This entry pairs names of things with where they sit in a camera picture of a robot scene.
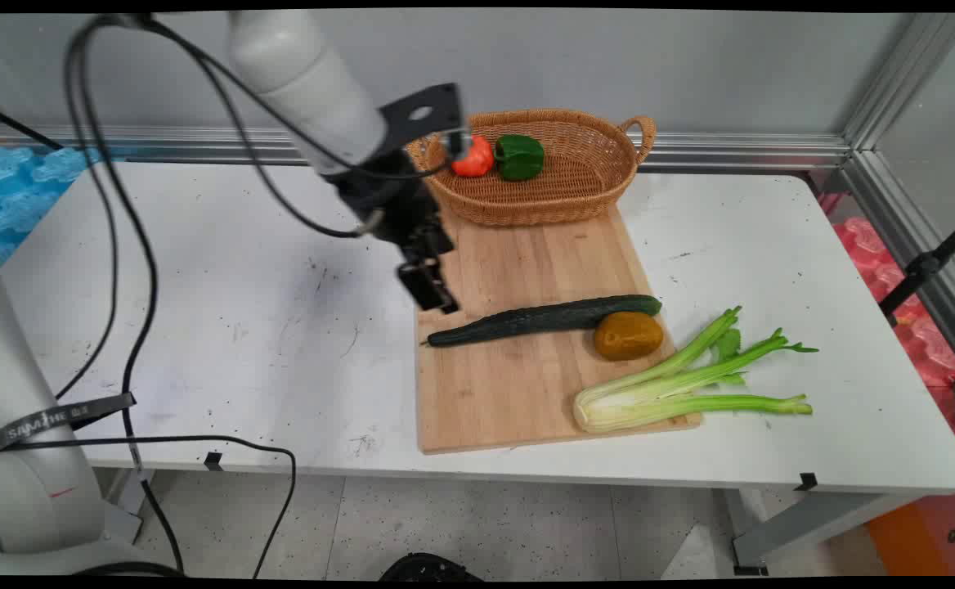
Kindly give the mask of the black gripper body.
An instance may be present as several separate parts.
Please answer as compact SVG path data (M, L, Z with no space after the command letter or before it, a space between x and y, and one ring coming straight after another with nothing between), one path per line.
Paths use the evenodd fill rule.
M443 227L439 205L423 182L430 175L447 171L447 167L443 163L419 172L406 153L395 151L363 168L370 173L404 174L406 179L373 178L350 171L328 175L325 181L335 187L340 200L362 223L380 209L383 220L373 225L370 235L398 247L407 262L421 263L455 249Z

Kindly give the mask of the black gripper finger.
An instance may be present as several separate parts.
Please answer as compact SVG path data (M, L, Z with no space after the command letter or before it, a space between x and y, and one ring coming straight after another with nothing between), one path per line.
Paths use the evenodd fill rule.
M446 288L437 260L403 263L397 268L397 276L423 312L446 306Z
M449 286L442 273L442 266L439 260L430 261L430 280L440 299L440 305L437 309L443 314L452 314L458 312L459 305L455 296L449 290Z

